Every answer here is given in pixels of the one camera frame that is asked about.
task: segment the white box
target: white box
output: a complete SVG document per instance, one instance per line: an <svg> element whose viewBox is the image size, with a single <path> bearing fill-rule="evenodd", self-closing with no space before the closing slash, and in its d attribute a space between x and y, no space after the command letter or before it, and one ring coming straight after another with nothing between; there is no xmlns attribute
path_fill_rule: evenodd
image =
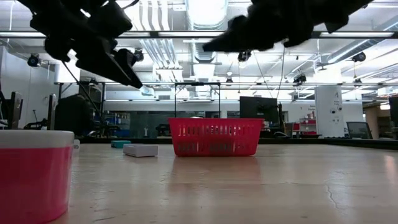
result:
<svg viewBox="0 0 398 224"><path fill-rule="evenodd" d="M123 146L123 153L134 157L157 156L157 146L145 144L125 144Z"/></svg>

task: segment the red plastic basket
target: red plastic basket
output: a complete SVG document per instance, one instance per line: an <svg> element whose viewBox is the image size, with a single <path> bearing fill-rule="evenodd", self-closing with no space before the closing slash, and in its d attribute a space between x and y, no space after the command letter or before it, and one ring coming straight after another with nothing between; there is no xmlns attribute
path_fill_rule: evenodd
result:
<svg viewBox="0 0 398 224"><path fill-rule="evenodd" d="M169 118L177 156L251 156L263 119Z"/></svg>

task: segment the white rim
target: white rim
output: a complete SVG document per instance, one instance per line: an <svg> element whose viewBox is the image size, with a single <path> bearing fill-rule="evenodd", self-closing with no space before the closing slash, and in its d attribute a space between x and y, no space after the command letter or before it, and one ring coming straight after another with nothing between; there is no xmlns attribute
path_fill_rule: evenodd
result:
<svg viewBox="0 0 398 224"><path fill-rule="evenodd" d="M58 148L73 145L74 134L69 131L0 131L0 149Z"/></svg>

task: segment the pink container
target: pink container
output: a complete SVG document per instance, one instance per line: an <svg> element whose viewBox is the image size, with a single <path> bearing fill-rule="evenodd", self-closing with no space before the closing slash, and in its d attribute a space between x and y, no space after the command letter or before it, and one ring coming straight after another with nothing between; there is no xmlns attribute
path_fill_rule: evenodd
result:
<svg viewBox="0 0 398 224"><path fill-rule="evenodd" d="M0 131L0 223L46 223L68 209L74 135Z"/></svg>

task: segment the ceiling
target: ceiling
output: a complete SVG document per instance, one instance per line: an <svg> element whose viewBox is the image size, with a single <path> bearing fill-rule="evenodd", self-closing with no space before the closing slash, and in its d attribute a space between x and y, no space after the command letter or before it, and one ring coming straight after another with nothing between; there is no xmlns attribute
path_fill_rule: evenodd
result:
<svg viewBox="0 0 398 224"><path fill-rule="evenodd" d="M143 9L143 1L141 1L140 9ZM155 25L151 21L152 17L152 0L146 0L149 3L149 23L152 29ZM120 4L128 4L130 1L118 1ZM199 13L203 16L206 15L206 9L211 7L212 1L203 1L203 8L198 9ZM184 0L168 0L168 21L171 30L189 30L190 24L187 18L187 10ZM229 0L228 8L226 10L226 21L240 14L246 14L246 8L249 6L250 0ZM383 25L386 22L396 20L398 22L398 1L374 1L366 9L360 9L350 16L349 24L342 28L344 31L383 31ZM27 31L32 30L29 27L31 13L27 8L19 2L14 1L0 1L0 30L19 30ZM140 13L139 20L143 20L142 13ZM226 23L222 24L220 29L226 29ZM325 26L316 26L315 30L326 30ZM260 30L259 32L266 33L272 32L271 30ZM323 82L322 79L315 79L313 74L319 72L319 67L315 66L317 62L323 62L324 58L333 55L339 50L342 51L348 45L352 45L356 40L351 39L312 39L302 45L284 49L282 44L275 44L275 47L266 52L253 52L252 57L244 65L239 65L236 60L237 54L224 54L218 53L212 61L214 69L207 77L209 82L225 82L228 72L232 74L234 83L253 83L253 82L269 82L279 83L282 82L292 83L294 77L299 74L306 74L308 82ZM172 40L176 58L181 66L182 78L185 81L197 80L199 78L197 69L195 69L197 61L192 57L192 42L193 40ZM56 63L44 51L43 40L40 39L11 39L9 41L10 52L18 55L28 56L31 53L40 53L40 57L49 60L50 63ZM119 48L143 48L145 59L134 66L135 71L144 82L158 82L159 76L154 75L154 62L151 60L142 42L137 39L123 39L119 41ZM398 40L389 39L384 40L370 48L363 50L367 59L364 62L359 62L354 65L352 61L342 60L333 65L333 68L341 70L343 82L352 82L354 75L362 77L362 82L378 83L388 81L394 83L398 78L398 73L395 70L395 58L398 58ZM100 77L95 76L89 72L81 71L81 77ZM255 90L258 86L242 86ZM286 89L286 94L291 94L295 88L290 87L291 90ZM361 90L362 94L370 94L377 90L377 86L369 86ZM129 90L123 86L110 86L109 90ZM309 93L313 92L313 87L306 87Z"/></svg>

